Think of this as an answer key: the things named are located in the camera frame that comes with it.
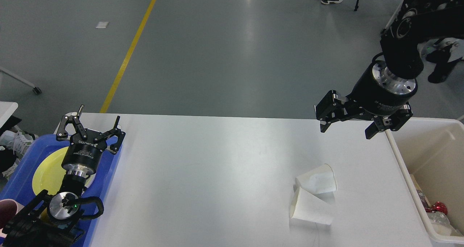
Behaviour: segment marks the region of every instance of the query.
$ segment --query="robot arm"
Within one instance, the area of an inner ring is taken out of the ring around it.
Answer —
[[[464,38],[464,0],[404,0],[396,19],[381,34],[376,55],[346,97],[330,90],[315,106],[324,133],[337,121],[370,120],[366,138],[399,130],[411,116],[408,100],[417,92],[424,65],[417,45],[429,39]],[[376,60],[383,55],[385,61]]]
[[[96,219],[103,214],[103,202],[99,197],[82,197],[87,189],[86,179],[96,173],[103,151],[112,154],[119,151],[125,133],[117,127],[119,116],[114,127],[105,133],[84,128],[79,121],[82,109],[83,105],[76,116],[63,115],[58,126],[58,141],[68,141],[65,129],[68,124],[76,130],[69,139],[70,145],[61,164],[66,173],[60,190],[51,195],[42,190],[13,217],[3,229],[7,234],[3,246],[69,247],[85,233],[79,228],[79,221]],[[117,136],[118,140],[108,146],[107,139],[112,136]],[[92,203],[96,204],[96,213],[84,215],[83,206]],[[48,219],[40,219],[45,210]]]

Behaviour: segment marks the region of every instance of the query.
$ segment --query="yellow floor line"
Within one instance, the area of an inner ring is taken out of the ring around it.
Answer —
[[[119,71],[116,75],[113,85],[111,85],[108,95],[106,95],[105,102],[103,102],[103,105],[101,106],[100,113],[106,113],[106,111],[109,108],[109,104],[111,104],[111,100],[113,100],[117,87],[119,86],[119,82],[121,82],[121,78],[123,78],[124,72],[126,71],[127,64],[129,64],[129,60],[131,60],[132,53],[134,52],[134,49],[136,48],[137,43],[139,42],[140,35],[142,34],[144,30],[146,21],[148,20],[148,17],[150,16],[151,10],[153,9],[155,2],[156,0],[151,0],[150,5],[146,9],[144,18],[142,19],[142,22],[140,23],[139,29],[137,29],[137,33],[134,39],[132,40],[132,43],[130,44],[129,50],[127,51],[126,57],[124,58],[124,61],[121,67],[119,68]]]

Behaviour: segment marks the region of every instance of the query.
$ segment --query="white table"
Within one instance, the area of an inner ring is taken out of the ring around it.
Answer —
[[[116,115],[83,113],[106,131]],[[93,247],[415,246],[431,242],[385,134],[348,121],[121,115],[127,133]],[[294,178],[323,163],[331,226],[289,219]]]
[[[0,101],[0,127],[10,118],[18,108],[18,103]]]

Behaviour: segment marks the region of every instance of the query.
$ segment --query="blue tray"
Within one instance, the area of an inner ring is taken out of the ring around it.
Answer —
[[[108,140],[108,144],[116,143],[116,141],[117,138],[112,137]],[[16,168],[15,173],[0,192],[0,199],[15,199],[22,205],[28,204],[35,197],[32,189],[32,178],[37,167],[47,156],[51,155],[51,153],[66,146],[69,146],[69,142],[56,141],[55,135],[44,135],[37,138],[37,140],[30,145],[30,148]],[[119,156],[121,155],[120,152],[116,155],[112,155],[108,151],[103,152],[95,175],[95,180],[83,194],[83,197],[98,196],[104,201],[111,180],[113,179]],[[96,212],[96,207],[93,208],[91,205],[83,206],[83,209],[85,209],[84,214],[94,214]],[[91,221],[78,222],[77,227],[83,229],[86,233],[74,243],[72,247],[88,247],[90,245],[97,220],[98,218]]]

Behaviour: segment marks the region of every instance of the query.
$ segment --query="plastic storage bin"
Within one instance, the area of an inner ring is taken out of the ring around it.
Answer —
[[[108,140],[108,144],[115,142],[115,137]],[[28,204],[28,202],[35,197],[32,189],[32,179],[37,167],[51,153],[68,145],[68,141],[56,141],[55,135],[44,135],[37,138],[26,152],[5,188],[0,192],[0,199],[11,198],[22,205]],[[112,155],[108,151],[103,152],[95,180],[86,192],[84,192],[83,197],[98,196],[104,201],[114,172],[116,171],[122,149],[123,147],[120,148],[116,155]],[[86,210],[84,214],[94,214],[96,212],[96,207],[85,206],[84,209]],[[75,242],[72,247],[89,246],[97,222],[98,219],[79,221],[78,227],[85,230],[86,234]]]
[[[464,237],[435,232],[409,174],[431,203],[448,208],[451,225],[464,232],[464,125],[451,119],[411,118],[399,131],[386,133],[419,215],[437,242],[464,244]]]

